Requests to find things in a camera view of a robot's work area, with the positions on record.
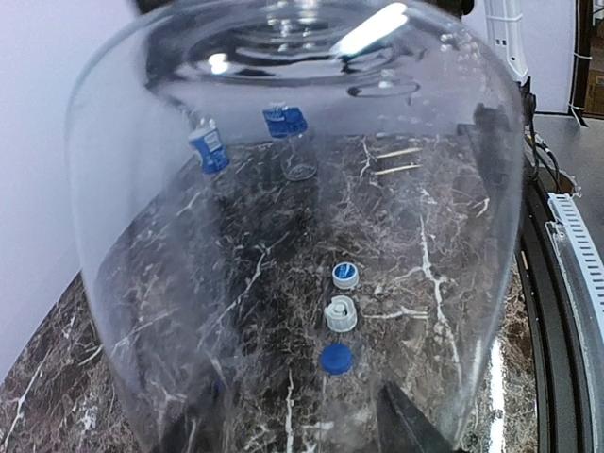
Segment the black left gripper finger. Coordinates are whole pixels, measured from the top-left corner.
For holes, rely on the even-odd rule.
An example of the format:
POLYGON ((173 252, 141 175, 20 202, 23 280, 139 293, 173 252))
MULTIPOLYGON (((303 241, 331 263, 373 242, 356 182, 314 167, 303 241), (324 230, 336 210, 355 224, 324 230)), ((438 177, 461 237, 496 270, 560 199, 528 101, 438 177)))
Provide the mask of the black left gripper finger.
POLYGON ((452 452, 451 444, 406 396, 386 380, 377 393, 377 430, 381 452, 452 452))

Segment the blue label Pocari Sweat bottle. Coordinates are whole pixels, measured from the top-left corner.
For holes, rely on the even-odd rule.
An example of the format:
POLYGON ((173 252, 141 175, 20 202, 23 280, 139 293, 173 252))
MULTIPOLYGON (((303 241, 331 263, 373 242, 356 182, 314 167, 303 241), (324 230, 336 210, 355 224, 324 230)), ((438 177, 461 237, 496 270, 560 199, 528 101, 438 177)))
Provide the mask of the blue label Pocari Sweat bottle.
POLYGON ((200 156, 204 174, 217 174, 230 164, 219 129, 213 119, 201 122, 189 134, 188 141, 200 156))

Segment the clear bottle white cap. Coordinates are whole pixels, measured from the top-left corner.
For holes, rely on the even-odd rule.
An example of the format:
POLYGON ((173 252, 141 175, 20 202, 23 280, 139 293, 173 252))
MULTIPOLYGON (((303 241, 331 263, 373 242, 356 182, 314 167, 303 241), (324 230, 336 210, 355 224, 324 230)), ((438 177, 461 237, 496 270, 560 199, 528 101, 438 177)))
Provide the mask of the clear bottle white cap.
POLYGON ((66 144, 89 306, 144 452, 381 452, 397 384, 451 444, 510 279, 520 94, 492 49, 417 1, 176 1, 86 64, 66 144), (262 110, 299 107, 291 182, 262 110), (230 164, 189 144, 217 125, 230 164), (358 285, 332 282, 354 263, 358 285), (334 295, 355 304, 327 327, 334 295), (321 366, 330 344, 353 365, 321 366))

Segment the Pepsi bottle with blue cap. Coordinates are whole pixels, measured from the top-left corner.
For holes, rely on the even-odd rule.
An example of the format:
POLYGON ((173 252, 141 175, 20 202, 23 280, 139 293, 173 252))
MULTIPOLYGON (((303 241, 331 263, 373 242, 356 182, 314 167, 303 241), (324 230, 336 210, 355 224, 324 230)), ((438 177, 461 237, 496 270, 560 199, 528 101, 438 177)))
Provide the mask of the Pepsi bottle with blue cap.
POLYGON ((312 178, 317 171, 314 133, 299 107, 274 102, 262 110, 284 177, 291 182, 312 178))

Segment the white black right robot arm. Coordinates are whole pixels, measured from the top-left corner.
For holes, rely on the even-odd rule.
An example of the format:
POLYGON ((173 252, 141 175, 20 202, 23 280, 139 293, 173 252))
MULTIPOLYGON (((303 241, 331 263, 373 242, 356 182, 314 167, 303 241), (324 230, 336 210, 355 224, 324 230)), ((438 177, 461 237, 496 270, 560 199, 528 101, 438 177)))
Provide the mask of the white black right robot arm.
POLYGON ((520 1, 482 1, 485 35, 482 40, 503 62, 520 94, 524 122, 532 121, 536 96, 522 35, 523 12, 520 1))

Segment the blue Pepsi bottle cap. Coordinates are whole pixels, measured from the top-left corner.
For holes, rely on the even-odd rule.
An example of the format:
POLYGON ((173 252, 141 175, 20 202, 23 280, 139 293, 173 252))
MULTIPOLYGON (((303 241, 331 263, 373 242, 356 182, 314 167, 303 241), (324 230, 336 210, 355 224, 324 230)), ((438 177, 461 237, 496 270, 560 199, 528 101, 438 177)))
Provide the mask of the blue Pepsi bottle cap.
POLYGON ((322 368, 330 375, 346 373, 353 365, 353 354, 346 344, 330 344, 320 355, 322 368))

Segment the white flip bottle cap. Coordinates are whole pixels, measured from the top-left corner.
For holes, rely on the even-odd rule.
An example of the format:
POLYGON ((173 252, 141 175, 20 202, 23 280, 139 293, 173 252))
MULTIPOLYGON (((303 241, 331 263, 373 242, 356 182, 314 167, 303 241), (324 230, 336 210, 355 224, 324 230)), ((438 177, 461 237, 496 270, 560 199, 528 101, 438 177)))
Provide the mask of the white flip bottle cap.
POLYGON ((336 333, 346 333, 353 330, 358 323, 357 310, 354 301, 346 295, 334 295, 324 308, 327 327, 336 333))

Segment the blue white bottle cap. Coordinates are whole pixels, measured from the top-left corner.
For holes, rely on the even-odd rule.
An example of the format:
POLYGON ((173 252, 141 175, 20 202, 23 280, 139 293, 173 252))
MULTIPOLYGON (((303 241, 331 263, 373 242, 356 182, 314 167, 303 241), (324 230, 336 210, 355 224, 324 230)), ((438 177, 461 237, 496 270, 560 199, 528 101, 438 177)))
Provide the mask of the blue white bottle cap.
POLYGON ((332 282, 341 290, 355 288, 360 280, 359 270, 352 262, 340 262, 332 269, 332 282))

